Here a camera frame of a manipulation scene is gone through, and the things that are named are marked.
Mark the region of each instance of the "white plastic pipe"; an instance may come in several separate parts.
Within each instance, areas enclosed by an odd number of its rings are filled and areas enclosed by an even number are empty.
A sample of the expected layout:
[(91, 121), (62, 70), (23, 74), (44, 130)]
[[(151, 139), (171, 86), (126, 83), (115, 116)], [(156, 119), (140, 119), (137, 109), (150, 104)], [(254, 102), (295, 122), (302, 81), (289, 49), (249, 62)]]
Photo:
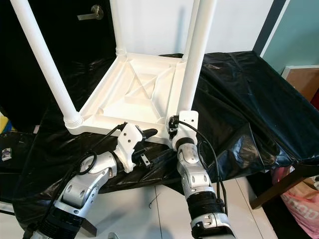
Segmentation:
[(121, 25), (120, 25), (120, 17), (119, 17), (119, 9), (117, 0), (110, 0), (111, 5), (111, 13), (112, 13), (112, 20), (113, 20), (113, 28), (115, 34), (115, 42), (116, 42), (116, 54), (126, 55), (126, 48), (124, 45), (122, 32), (121, 32)]
[(61, 76), (34, 18), (29, 2), (27, 0), (10, 1), (26, 39), (28, 40), (44, 77), (63, 113), (66, 126), (77, 127), (82, 123), (82, 118), (75, 110), (71, 98), (63, 84)]
[(216, 0), (200, 0), (177, 112), (191, 110)]
[(188, 60), (188, 54), (189, 54), (191, 39), (193, 37), (194, 28), (195, 28), (195, 21), (196, 21), (196, 16), (197, 16), (197, 11), (198, 11), (198, 5), (199, 5), (199, 0), (194, 0), (193, 8), (192, 8), (192, 11), (191, 11), (191, 16), (190, 16), (189, 27), (188, 27), (188, 34), (187, 34), (185, 52), (184, 52), (184, 55), (183, 55), (183, 58), (182, 58), (183, 62), (186, 62)]

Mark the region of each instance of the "white floor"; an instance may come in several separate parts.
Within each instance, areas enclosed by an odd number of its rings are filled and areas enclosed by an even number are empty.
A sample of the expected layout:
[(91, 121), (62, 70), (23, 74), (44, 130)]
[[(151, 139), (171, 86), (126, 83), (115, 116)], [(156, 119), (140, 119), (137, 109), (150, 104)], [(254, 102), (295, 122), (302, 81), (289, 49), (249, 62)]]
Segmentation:
[[(249, 206), (254, 195), (247, 179), (225, 181), (225, 187), (237, 238), (276, 239), (263, 209)], [(184, 196), (165, 186), (99, 195), (88, 220), (97, 227), (98, 239), (106, 239), (109, 232), (120, 239), (192, 239)], [(0, 238), (21, 239), (22, 235), (15, 217), (0, 213)], [(81, 229), (76, 238), (85, 239), (88, 234)]]

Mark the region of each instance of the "pink bag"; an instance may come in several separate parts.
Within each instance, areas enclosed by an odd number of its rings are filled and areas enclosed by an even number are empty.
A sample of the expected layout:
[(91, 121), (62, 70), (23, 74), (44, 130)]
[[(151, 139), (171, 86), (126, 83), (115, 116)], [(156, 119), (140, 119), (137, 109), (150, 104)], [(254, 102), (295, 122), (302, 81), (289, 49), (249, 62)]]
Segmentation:
[[(290, 167), (273, 171), (273, 184), (288, 175)], [(297, 223), (312, 238), (319, 239), (319, 191), (305, 182), (297, 184), (281, 195)]]

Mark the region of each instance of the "teal wall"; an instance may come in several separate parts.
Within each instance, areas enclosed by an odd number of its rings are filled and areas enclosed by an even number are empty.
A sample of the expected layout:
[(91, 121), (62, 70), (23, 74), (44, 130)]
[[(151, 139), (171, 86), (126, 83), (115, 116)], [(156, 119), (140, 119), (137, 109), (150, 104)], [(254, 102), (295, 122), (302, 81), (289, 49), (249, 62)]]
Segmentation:
[(291, 0), (263, 58), (280, 74), (319, 64), (319, 0)]

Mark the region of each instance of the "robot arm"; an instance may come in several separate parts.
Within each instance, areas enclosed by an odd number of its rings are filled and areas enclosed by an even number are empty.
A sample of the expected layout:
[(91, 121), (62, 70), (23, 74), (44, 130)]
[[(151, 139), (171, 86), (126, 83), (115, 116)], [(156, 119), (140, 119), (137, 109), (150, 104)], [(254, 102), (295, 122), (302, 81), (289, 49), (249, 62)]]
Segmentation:
[(127, 123), (113, 152), (92, 154), (85, 158), (77, 175), (67, 183), (31, 238), (75, 238), (100, 188), (118, 171), (131, 172), (135, 166), (132, 162), (135, 145), (156, 133), (155, 129), (141, 131), (134, 124)]
[(231, 239), (234, 234), (223, 202), (216, 197), (209, 175), (199, 160), (196, 132), (178, 123), (181, 121), (197, 128), (197, 120), (197, 112), (181, 111), (169, 122), (173, 148), (177, 151), (177, 170), (191, 216), (192, 235), (196, 239)]

